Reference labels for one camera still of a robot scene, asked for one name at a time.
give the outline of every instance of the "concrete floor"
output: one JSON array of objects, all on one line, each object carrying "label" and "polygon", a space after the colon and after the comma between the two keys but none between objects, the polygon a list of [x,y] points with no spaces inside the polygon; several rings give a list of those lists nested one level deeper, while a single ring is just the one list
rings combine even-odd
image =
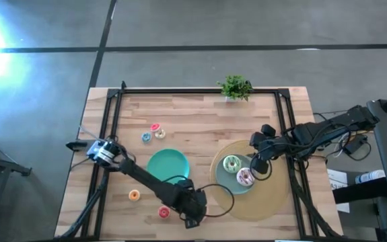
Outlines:
[{"label": "concrete floor", "polygon": [[[99,46],[109,5],[0,0],[0,48]],[[202,44],[387,44],[387,0],[117,1],[107,46]],[[65,143],[76,137],[95,59],[0,54],[0,148],[33,167],[31,177],[11,175],[0,241],[53,236],[72,156]],[[106,53],[96,85],[214,86],[231,74],[255,86],[307,86],[316,112],[341,110],[387,98],[387,49]],[[368,171],[380,158],[329,166],[343,164]]]}]

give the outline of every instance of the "green plate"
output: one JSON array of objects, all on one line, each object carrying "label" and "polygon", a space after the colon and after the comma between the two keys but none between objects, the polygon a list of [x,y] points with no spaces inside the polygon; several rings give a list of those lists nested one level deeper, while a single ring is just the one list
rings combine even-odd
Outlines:
[{"label": "green plate", "polygon": [[[244,156],[244,155],[235,155],[235,156],[241,160],[241,168],[250,167],[251,158]],[[219,161],[219,163],[217,164],[217,167],[215,168],[215,180],[216,180],[216,182],[220,185],[223,185],[223,186],[229,188],[229,190],[231,190],[231,192],[234,195],[245,194],[250,189],[252,189],[253,185],[246,187],[246,186],[239,184],[238,181],[236,180],[237,173],[229,173],[223,167],[223,160],[225,158],[226,157],[223,157],[223,159],[221,159]]]},{"label": "green plate", "polygon": [[[175,175],[188,177],[189,167],[187,157],[180,151],[174,149],[163,149],[154,154],[147,164],[147,171],[161,181]],[[181,177],[169,180],[175,184]]]}]

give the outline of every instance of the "butcher block tabletop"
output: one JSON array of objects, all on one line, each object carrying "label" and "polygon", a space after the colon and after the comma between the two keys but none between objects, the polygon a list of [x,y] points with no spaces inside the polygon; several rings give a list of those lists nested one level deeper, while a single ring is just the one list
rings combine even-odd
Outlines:
[{"label": "butcher block tabletop", "polygon": [[[297,123],[314,122],[310,100],[305,87],[285,87],[290,90]],[[99,135],[108,88],[91,88],[81,125]],[[112,100],[106,134],[110,134],[115,101]],[[285,121],[289,118],[285,108]],[[144,144],[141,134],[159,123],[166,131],[162,140],[153,137]],[[116,135],[118,143],[135,154],[137,165],[146,168],[150,157],[162,149],[183,152],[190,166],[189,178],[199,188],[210,184],[210,165],[218,152],[237,140],[250,140],[253,132],[270,124],[280,133],[279,117],[273,94],[253,93],[249,102],[225,102],[221,94],[123,94]],[[79,132],[80,139],[94,139]],[[72,165],[84,160],[85,152],[76,152]],[[67,180],[63,204],[55,235],[62,235],[77,219],[87,201],[93,163],[87,161],[73,168]],[[315,207],[325,221],[343,234],[337,207],[330,188],[326,165],[321,158],[310,159],[307,169],[310,191]],[[137,202],[129,200],[131,190],[139,190]],[[208,214],[223,211],[211,192],[205,189]],[[263,220],[241,220],[227,214],[206,218],[199,227],[185,229],[184,222],[174,211],[161,219],[157,210],[161,202],[151,190],[122,173],[111,173],[104,207],[102,240],[262,240],[299,239],[293,197],[287,196],[278,211]],[[93,233],[97,205],[91,216],[89,233]],[[306,209],[303,205],[306,232],[311,235]]]}]

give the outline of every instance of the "cork placemat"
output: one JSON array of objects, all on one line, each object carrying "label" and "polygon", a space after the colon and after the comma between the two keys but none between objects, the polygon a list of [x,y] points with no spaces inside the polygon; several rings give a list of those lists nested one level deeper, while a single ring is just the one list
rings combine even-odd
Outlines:
[{"label": "cork placemat", "polygon": [[[215,169],[220,160],[225,156],[239,154],[247,155],[255,152],[253,147],[248,145],[248,140],[240,140],[224,147],[211,163],[210,180],[216,183]],[[265,181],[255,181],[250,191],[245,194],[235,196],[235,204],[230,214],[236,218],[258,221],[273,216],[285,203],[289,193],[289,176],[287,174],[287,164],[282,158],[278,158],[273,163],[273,174]],[[256,174],[259,178],[268,174]],[[210,188],[211,194],[216,202],[224,209],[228,209],[232,204],[231,196],[220,187]]]}]

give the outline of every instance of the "green plant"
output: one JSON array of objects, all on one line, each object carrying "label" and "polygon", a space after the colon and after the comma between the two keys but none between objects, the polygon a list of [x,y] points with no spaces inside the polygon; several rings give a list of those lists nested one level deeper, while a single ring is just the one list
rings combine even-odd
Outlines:
[{"label": "green plant", "polygon": [[226,77],[226,83],[217,82],[221,86],[221,94],[232,99],[245,99],[252,91],[252,84],[240,75],[230,75]]}]

